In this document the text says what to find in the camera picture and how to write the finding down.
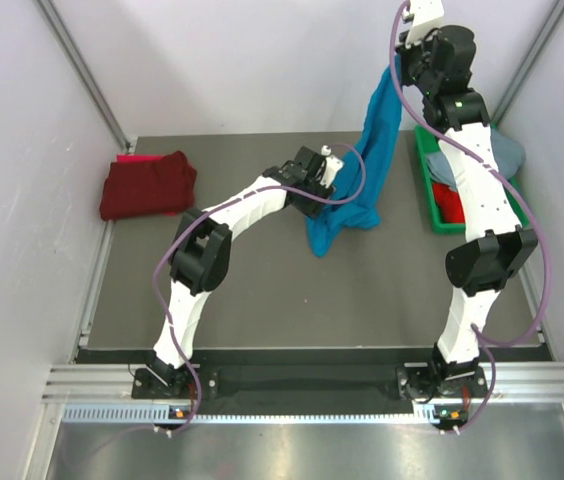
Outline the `blue t shirt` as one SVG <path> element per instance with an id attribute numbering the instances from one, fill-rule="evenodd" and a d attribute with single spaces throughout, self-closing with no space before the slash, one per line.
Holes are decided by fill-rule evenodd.
<path id="1" fill-rule="evenodd" d="M 334 185 L 335 200 L 351 198 L 342 205 L 326 205 L 317 219 L 308 220 L 308 243 L 313 254 L 327 254 L 344 229 L 373 229 L 380 224 L 377 203 L 389 173 L 402 120 L 402 104 L 386 69 L 373 92 L 355 150 L 344 157 L 344 167 Z"/>

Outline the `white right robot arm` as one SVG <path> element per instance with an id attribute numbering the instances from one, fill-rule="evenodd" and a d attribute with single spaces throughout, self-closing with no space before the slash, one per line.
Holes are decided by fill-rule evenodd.
<path id="1" fill-rule="evenodd" d="M 477 336 L 538 238 L 511 207 L 493 155 L 486 104 L 469 85 L 476 54 L 473 32 L 435 20 L 412 26 L 400 41 L 401 84 L 422 95 L 419 122 L 437 138 L 450 165 L 465 224 L 464 244 L 445 259 L 453 286 L 446 325 L 421 376 L 428 383 L 427 396 L 435 398 L 452 395 L 475 379 Z"/>

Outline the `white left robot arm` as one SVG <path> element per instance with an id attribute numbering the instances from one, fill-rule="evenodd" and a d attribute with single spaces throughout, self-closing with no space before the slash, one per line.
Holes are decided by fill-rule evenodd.
<path id="1" fill-rule="evenodd" d="M 177 398 L 194 383 L 187 366 L 202 310 L 224 281 L 232 242 L 266 216 L 293 206 L 307 217 L 320 213 L 334 193 L 344 162 L 324 146 L 302 147 L 295 158 L 265 170 L 223 204 L 191 208 L 181 222 L 165 262 L 170 267 L 170 295 L 158 301 L 165 319 L 146 366 L 135 373 L 135 398 Z"/>

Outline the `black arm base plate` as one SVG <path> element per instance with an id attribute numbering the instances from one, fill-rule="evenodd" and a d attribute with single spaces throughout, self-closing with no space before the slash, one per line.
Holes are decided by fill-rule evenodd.
<path id="1" fill-rule="evenodd" d="M 476 373 L 441 380 L 429 367 L 415 365 L 203 365 L 195 373 L 183 366 L 165 370 L 161 377 L 157 366 L 146 366 L 134 374 L 131 397 L 144 400 L 182 398 L 197 395 L 207 400 L 228 398 L 239 393 L 272 395 L 289 392 L 372 392 L 389 399 L 432 399 L 455 395 L 463 385 L 486 388 L 482 369 Z"/>

